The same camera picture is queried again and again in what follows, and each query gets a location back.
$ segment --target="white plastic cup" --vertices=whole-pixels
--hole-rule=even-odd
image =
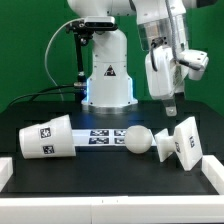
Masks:
[[[76,155],[68,115],[21,129],[19,140],[25,159]]]

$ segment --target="green backdrop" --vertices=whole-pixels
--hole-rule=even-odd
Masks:
[[[76,18],[66,0],[1,0],[0,2],[0,111],[17,96],[52,86],[44,70],[44,54],[54,32]],[[150,100],[136,18],[116,18],[128,37],[128,73],[134,79],[135,97]],[[187,12],[190,46],[208,52],[210,63],[201,81],[186,80],[186,99],[205,102],[224,115],[224,1]],[[91,44],[83,49],[85,70],[91,74]],[[72,34],[61,32],[49,54],[49,69],[58,84],[76,81]],[[40,97],[39,100],[60,100]]]

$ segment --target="black table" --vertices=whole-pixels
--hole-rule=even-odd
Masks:
[[[126,129],[143,125],[153,134],[195,116],[204,155],[224,161],[224,119],[208,106],[177,100],[178,115],[167,117],[161,102],[140,102],[136,111],[120,115],[84,113],[74,102],[22,102],[0,114],[0,157],[13,157],[14,174],[0,197],[216,195],[201,172],[201,161],[183,170],[173,154],[159,162],[156,147],[136,155],[125,147],[77,147],[70,158],[25,160],[21,128],[69,114],[73,129]]]

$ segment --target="triangular warning label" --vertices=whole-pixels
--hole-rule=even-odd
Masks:
[[[107,69],[107,71],[104,74],[104,76],[116,76],[116,73],[114,72],[114,69],[113,69],[113,67],[111,65]]]

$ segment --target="white sphere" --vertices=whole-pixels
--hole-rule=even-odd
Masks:
[[[141,125],[131,126],[126,131],[124,142],[131,152],[144,153],[152,145],[152,133]]]

